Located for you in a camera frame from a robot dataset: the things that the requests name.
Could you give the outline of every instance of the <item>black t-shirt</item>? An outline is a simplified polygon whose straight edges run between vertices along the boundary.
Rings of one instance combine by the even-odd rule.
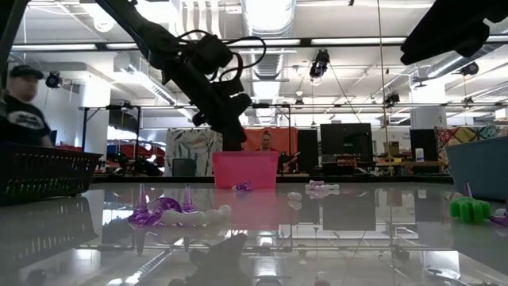
[[[42,138],[51,132],[42,112],[10,95],[4,95],[4,100],[6,120],[2,121],[1,139],[17,144],[42,145]]]

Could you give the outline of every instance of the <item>blue plastic bin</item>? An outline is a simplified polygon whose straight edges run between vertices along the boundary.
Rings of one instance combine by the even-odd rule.
[[[469,182],[474,197],[508,198],[508,137],[446,147],[450,172],[458,192]]]

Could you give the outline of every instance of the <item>ceiling duct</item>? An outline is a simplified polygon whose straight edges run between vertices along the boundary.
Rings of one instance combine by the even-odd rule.
[[[508,29],[504,29],[501,34],[508,34]],[[504,46],[504,44],[484,44],[478,52],[470,57],[463,57],[458,53],[453,52],[451,56],[448,56],[446,59],[440,61],[439,63],[430,66],[427,70],[427,76],[429,78],[442,77],[443,75],[457,71],[462,67],[474,62],[475,60],[486,56],[491,52],[495,52]]]
[[[244,11],[244,28],[249,36],[291,36],[296,0],[242,0],[241,6]],[[251,55],[251,61],[256,61],[259,56]],[[279,97],[281,83],[277,79],[282,75],[283,61],[283,54],[267,54],[263,61],[253,68],[252,79],[261,80],[252,83],[252,93],[257,102],[275,103]],[[256,116],[259,117],[260,123],[273,123],[275,110],[272,113],[274,117],[270,118],[267,117],[266,110],[257,110]]]

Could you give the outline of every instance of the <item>chair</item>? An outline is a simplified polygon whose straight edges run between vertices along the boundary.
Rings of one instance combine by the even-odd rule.
[[[173,159],[172,175],[175,177],[196,176],[196,162],[192,159]]]

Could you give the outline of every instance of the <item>pink plastic bin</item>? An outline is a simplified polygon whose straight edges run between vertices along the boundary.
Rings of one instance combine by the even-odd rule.
[[[277,152],[215,152],[212,161],[217,188],[250,181],[254,190],[275,189]]]

